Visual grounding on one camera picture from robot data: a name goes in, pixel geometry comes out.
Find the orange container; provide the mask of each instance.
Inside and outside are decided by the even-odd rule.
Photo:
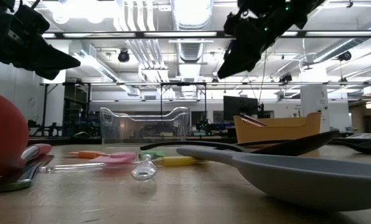
[[[320,133],[321,113],[310,113],[305,118],[270,118],[259,119],[267,126],[259,127],[249,123],[240,116],[234,116],[238,143],[298,139]],[[308,157],[319,157],[318,151],[305,154]]]

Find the computer monitor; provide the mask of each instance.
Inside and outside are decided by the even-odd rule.
[[[234,116],[258,114],[258,100],[254,98],[224,96],[224,120],[232,121]]]

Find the gray plastic spoon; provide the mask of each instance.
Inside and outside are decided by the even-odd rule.
[[[177,152],[234,166],[261,191],[300,206],[329,211],[371,208],[371,164],[195,146],[179,147]]]

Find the transparent bin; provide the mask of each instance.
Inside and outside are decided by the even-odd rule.
[[[103,146],[184,141],[190,130],[190,111],[174,108],[165,115],[128,115],[100,108]]]

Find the black plastic utensil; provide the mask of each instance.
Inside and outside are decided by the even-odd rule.
[[[269,141],[258,141],[258,142],[248,142],[247,144],[225,144],[219,142],[204,142],[204,141],[173,141],[173,142],[159,142],[154,144],[149,144],[146,146],[141,146],[140,150],[153,149],[159,146],[176,146],[176,145],[188,145],[188,146],[207,146],[216,147],[216,149],[229,149],[236,152],[250,152],[249,149],[245,149],[244,145],[250,146],[252,143],[255,145],[260,144],[273,144],[279,143],[274,146],[269,146],[263,149],[255,150],[251,153],[255,154],[269,154],[278,156],[300,156],[305,153],[316,150],[324,145],[326,145],[331,139],[336,137],[338,131],[329,131],[326,133],[315,134],[312,136],[299,138],[290,141],[283,140],[269,140]]]
[[[338,145],[338,146],[347,146],[357,152],[361,152],[364,154],[371,154],[371,140],[360,143],[360,144],[351,144],[351,143],[340,142],[340,141],[331,141],[329,144]]]

